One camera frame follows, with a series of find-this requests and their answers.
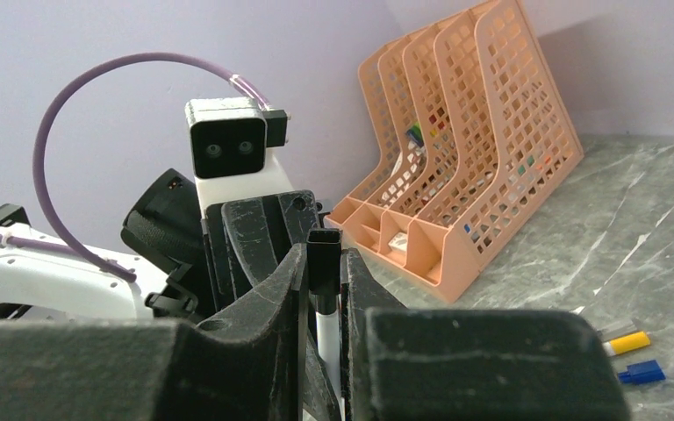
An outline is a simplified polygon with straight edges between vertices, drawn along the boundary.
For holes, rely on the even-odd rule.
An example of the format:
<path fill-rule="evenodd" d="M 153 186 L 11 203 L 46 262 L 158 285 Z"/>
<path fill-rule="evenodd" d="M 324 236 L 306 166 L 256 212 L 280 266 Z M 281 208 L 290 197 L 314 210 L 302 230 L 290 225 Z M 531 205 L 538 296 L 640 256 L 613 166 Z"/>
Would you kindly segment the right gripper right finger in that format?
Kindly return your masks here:
<path fill-rule="evenodd" d="M 341 256 L 350 420 L 628 420 L 595 330 L 562 310 L 409 309 Z"/>

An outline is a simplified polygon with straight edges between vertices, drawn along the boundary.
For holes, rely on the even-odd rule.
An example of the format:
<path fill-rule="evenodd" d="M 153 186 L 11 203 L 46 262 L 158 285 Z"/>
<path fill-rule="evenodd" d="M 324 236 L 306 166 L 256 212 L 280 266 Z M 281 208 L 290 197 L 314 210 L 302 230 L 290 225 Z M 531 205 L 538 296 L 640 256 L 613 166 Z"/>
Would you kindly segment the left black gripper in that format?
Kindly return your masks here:
<path fill-rule="evenodd" d="M 329 200 L 305 189 L 207 206 L 202 228 L 214 310 L 268 278 L 332 211 Z"/>

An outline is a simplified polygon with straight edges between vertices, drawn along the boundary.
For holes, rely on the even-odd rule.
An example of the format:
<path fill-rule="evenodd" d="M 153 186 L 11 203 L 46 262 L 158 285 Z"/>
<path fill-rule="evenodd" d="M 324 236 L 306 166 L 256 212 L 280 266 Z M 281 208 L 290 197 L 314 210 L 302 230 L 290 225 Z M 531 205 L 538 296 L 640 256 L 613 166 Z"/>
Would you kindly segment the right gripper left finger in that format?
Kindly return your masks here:
<path fill-rule="evenodd" d="M 306 251 L 194 325 L 0 321 L 0 420 L 299 420 Z"/>

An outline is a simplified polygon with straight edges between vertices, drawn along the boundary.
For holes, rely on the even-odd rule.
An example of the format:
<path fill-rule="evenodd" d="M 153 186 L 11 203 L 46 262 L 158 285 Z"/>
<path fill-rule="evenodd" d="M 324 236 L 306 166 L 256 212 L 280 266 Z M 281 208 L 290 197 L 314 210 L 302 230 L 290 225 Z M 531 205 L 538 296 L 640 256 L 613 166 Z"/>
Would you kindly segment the black marker cap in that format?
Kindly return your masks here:
<path fill-rule="evenodd" d="M 314 309 L 322 315 L 337 311 L 341 291 L 341 239 L 339 229 L 310 230 L 306 242 L 309 291 L 315 298 Z"/>

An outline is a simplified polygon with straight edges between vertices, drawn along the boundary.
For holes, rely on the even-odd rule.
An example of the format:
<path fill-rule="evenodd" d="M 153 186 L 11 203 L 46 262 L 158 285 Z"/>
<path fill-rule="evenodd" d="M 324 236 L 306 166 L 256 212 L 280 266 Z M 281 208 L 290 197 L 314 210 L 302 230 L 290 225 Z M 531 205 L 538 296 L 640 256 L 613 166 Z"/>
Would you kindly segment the thin black pen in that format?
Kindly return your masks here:
<path fill-rule="evenodd" d="M 596 330 L 602 342 L 619 339 L 638 331 L 640 331 L 640 329 L 636 326 L 635 321 L 631 318 L 614 321 L 611 324 L 600 327 Z"/>

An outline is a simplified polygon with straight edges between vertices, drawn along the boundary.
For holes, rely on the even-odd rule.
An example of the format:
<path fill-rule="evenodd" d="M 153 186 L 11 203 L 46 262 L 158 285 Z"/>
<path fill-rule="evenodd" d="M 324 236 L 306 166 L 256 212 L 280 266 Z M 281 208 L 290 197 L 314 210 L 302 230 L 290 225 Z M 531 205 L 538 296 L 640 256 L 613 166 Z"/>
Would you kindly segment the yellow pen cap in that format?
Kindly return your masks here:
<path fill-rule="evenodd" d="M 608 342 L 613 348 L 614 356 L 630 353 L 651 345 L 651 340 L 644 331 L 639 331 Z"/>

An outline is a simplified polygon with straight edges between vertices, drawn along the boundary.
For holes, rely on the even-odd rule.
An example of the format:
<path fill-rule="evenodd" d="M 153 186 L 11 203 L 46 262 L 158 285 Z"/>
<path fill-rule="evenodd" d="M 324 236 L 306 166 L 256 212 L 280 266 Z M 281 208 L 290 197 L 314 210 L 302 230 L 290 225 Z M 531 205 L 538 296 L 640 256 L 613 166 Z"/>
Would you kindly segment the white pen blue cap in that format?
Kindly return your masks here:
<path fill-rule="evenodd" d="M 666 375 L 657 360 L 646 360 L 627 367 L 617 373 L 622 384 L 641 385 L 666 380 Z"/>

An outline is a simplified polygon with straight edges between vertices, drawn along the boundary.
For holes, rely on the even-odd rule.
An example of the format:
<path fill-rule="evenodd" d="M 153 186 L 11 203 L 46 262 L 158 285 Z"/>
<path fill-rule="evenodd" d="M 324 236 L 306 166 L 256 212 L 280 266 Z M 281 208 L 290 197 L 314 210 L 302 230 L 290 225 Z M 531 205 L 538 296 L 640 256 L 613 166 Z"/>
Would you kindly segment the silver marker pen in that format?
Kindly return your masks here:
<path fill-rule="evenodd" d="M 608 356 L 614 356 L 613 348 L 609 342 L 603 342 L 602 346 Z"/>

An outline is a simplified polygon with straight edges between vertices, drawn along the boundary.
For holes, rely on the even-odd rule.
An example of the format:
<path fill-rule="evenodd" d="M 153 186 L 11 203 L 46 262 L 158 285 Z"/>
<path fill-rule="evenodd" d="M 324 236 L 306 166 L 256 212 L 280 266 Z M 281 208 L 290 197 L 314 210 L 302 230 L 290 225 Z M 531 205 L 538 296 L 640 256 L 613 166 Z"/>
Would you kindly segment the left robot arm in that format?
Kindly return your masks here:
<path fill-rule="evenodd" d="M 0 206 L 0 319 L 186 318 L 198 322 L 267 278 L 290 248 L 321 227 L 308 190 L 214 205 L 201 218 L 194 183 L 164 172 L 126 216 L 128 252 L 98 249 L 131 272 L 126 282 L 39 232 L 23 207 Z"/>

